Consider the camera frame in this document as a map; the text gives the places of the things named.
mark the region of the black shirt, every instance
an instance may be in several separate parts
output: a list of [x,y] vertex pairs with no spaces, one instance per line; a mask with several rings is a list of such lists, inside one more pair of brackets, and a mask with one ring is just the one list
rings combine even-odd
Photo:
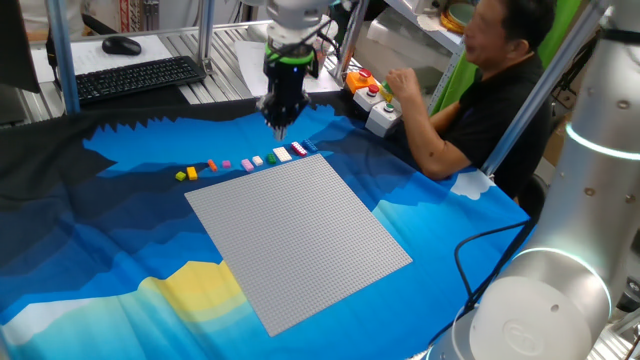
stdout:
[[[538,55],[513,65],[486,81],[475,82],[460,98],[460,111],[443,139],[480,168],[542,76]],[[514,198],[531,178],[551,134],[551,105],[546,101],[495,173],[495,182]]]

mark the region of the gray lego baseplate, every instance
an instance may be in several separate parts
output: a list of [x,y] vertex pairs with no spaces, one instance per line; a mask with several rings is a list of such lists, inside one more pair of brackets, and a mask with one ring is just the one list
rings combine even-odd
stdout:
[[412,261],[322,155],[185,196],[270,336]]

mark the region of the green lego brick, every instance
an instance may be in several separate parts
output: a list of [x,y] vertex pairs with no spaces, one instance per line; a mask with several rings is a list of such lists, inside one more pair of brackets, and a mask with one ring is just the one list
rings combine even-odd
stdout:
[[276,156],[273,154],[269,154],[267,155],[267,162],[271,165],[275,165],[276,164]]
[[176,180],[178,181],[183,181],[186,178],[187,178],[187,174],[183,173],[182,171],[176,174]]

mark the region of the metal pole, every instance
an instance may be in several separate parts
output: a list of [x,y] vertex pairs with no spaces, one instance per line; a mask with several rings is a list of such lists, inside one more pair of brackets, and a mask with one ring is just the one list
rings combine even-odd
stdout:
[[[606,9],[609,6],[609,0],[602,1],[601,6]],[[482,166],[482,172],[486,175],[491,176],[496,172],[509,151],[511,151],[511,148],[513,148],[513,145],[520,138],[520,135],[522,135],[522,132],[524,132],[524,129],[531,122],[533,116],[540,109],[542,103],[549,97],[553,86],[557,83],[567,64],[573,59],[587,38],[593,34],[593,29],[602,18],[601,11],[602,8],[589,4],[582,13],[553,61],[551,61],[551,64],[549,64],[549,67],[538,81],[538,84],[529,94],[527,101],[522,105],[502,139],[500,139],[500,142],[498,142],[498,145]]]
[[344,35],[344,41],[340,47],[340,61],[331,73],[339,86],[344,86],[344,79],[349,70],[353,53],[356,51],[356,42],[358,41],[360,28],[362,28],[364,15],[368,7],[369,0],[360,0],[357,7],[351,13],[351,18],[347,24],[347,32]]
[[213,9],[214,0],[200,0],[200,33],[198,37],[197,61],[207,74],[213,74],[213,64],[211,64]]
[[64,0],[47,0],[49,10],[49,24],[51,35],[56,47],[59,80],[62,87],[62,97],[67,115],[80,112],[76,73],[73,68],[71,55],[71,40],[69,39],[69,24],[67,22],[67,5]]

